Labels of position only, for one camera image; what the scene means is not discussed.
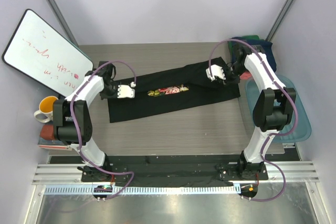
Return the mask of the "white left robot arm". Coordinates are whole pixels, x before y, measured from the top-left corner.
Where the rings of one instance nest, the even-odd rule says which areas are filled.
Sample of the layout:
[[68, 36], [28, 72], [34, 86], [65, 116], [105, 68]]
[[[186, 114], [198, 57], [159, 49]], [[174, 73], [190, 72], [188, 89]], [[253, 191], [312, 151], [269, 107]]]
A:
[[85, 163], [83, 173], [96, 172], [113, 175], [107, 155], [92, 138], [89, 107], [96, 96], [102, 99], [124, 98], [123, 90], [131, 91], [113, 80], [116, 67], [113, 61], [102, 61], [97, 69], [88, 71], [83, 82], [70, 95], [53, 104], [53, 135], [75, 149]]

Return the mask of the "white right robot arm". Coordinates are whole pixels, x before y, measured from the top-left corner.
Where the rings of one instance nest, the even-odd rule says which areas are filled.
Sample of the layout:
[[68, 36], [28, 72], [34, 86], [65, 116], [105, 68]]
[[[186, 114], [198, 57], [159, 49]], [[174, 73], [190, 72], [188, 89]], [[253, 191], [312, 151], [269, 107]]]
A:
[[230, 67], [224, 68], [224, 82], [238, 83], [240, 76], [248, 71], [259, 90], [253, 110], [255, 129], [235, 168], [237, 176], [248, 179], [255, 178], [263, 171], [265, 153], [270, 143], [292, 118], [298, 118], [296, 91], [286, 88], [276, 77], [261, 46], [251, 46], [238, 39], [234, 42], [237, 56]]

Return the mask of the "black printed t-shirt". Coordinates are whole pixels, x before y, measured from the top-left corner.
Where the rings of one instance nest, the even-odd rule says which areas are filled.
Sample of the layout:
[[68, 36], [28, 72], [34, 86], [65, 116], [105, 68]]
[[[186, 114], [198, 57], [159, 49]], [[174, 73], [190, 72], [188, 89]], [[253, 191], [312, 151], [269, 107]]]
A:
[[135, 97], [109, 99], [109, 121], [130, 121], [240, 97], [237, 84], [210, 81], [208, 61], [138, 76]]

